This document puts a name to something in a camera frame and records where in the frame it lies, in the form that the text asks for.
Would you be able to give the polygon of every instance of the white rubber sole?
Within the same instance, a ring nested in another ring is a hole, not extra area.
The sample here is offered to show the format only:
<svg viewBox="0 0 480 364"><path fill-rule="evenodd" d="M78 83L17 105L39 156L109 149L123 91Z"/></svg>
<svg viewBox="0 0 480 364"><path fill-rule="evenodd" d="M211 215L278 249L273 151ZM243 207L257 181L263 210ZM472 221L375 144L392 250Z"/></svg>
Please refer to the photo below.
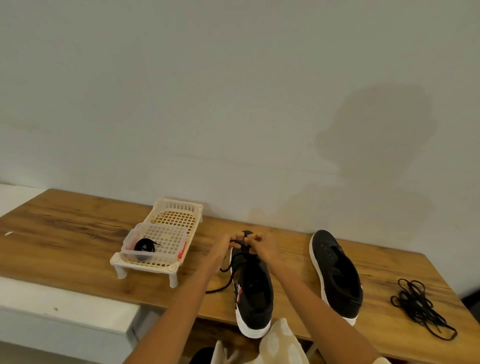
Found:
<svg viewBox="0 0 480 364"><path fill-rule="evenodd" d="M315 270L317 271L318 277L320 278L320 295L322 297L322 300L330 306L328 303L327 295L325 294L325 284L324 284L324 277L322 276L322 272L320 271L320 267L318 266L318 262L315 259L315 256L313 255L313 247L312 247L312 242L313 242L313 235L310 238L310 243L308 244L308 251L310 253L310 259L312 260L313 266L315 267ZM357 322L357 317L354 318L348 318L344 317L345 321L347 321L350 325L355 325L355 322Z"/></svg>
<svg viewBox="0 0 480 364"><path fill-rule="evenodd" d="M230 250L230 263L232 262L232 251L233 249ZM259 330L254 330L252 328L249 328L245 323L245 321L243 321L243 319L241 318L240 311L238 310L236 304L235 304L235 317L237 319L237 326L239 327L240 332L250 339L259 339L264 337L267 334L267 332L270 330L270 325L272 323L271 320L268 321L267 326Z"/></svg>

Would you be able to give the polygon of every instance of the wooden table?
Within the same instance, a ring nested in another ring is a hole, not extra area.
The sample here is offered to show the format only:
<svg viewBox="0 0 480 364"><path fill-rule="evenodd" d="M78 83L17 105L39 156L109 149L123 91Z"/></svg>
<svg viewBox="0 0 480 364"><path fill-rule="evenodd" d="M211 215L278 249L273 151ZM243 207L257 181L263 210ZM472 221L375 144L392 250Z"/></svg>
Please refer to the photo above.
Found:
<svg viewBox="0 0 480 364"><path fill-rule="evenodd" d="M47 190L0 218L0 275L166 308L175 293L168 276L129 270L127 278L120 280L109 264L128 231L150 210L151 206ZM245 229L271 231L285 262L320 294L320 282L308 254L310 235L209 217L204 217L197 229L179 270L179 284L195 271L220 231ZM480 362L480 325L424 255L342 240L339 243L357 267L364 289L355 327L381 353L427 363ZM427 297L457 328L457 339L444 342L435 338L390 304L390 296L399 290L399 278L418 279L427 286ZM209 289L221 287L228 279L228 273L218 273ZM274 277L272 284L274 318L285 317L297 337L310 339ZM205 296L198 316L235 325L232 290Z"/></svg>

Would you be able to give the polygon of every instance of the coiled shoelace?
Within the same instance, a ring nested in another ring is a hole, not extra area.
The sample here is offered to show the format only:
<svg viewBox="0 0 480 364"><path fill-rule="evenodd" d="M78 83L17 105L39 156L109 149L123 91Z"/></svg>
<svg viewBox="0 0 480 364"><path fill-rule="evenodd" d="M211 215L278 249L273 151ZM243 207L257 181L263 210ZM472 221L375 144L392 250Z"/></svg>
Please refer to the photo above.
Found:
<svg viewBox="0 0 480 364"><path fill-rule="evenodd" d="M401 278L398 280L398 285L402 290L399 292L398 297L390 297L390 303L393 306L400 307L412 321L425 326L427 330L439 339L450 341L458 335L457 330L449 326L447 321L435 312L433 303L425 297L425 285L422 282L418 280L410 282ZM430 326L435 326L440 335L433 332ZM453 331L453 334L447 338L441 336L443 333L440 328L447 328Z"/></svg>
<svg viewBox="0 0 480 364"><path fill-rule="evenodd" d="M243 256L245 258L245 262L242 262L242 263L239 263L237 264L233 269L232 269L232 274L230 274L230 280L228 281L228 283L221 287L221 288L217 288L216 290L211 290L211 291L206 291L205 293L216 293L216 292L220 292L220 291L223 291L225 288L227 288L233 281L233 276L235 275L235 273L243 266L246 266L247 264L252 264L252 263L257 263L260 261L260 259L258 258L258 255L255 255L255 254L250 254L247 251L242 251L240 253L236 253L234 256L232 256L232 259L230 260L230 264L228 266L227 269L222 269L220 268L220 271L225 273L227 272L231 267L232 267L232 264L235 260L235 258L237 256Z"/></svg>

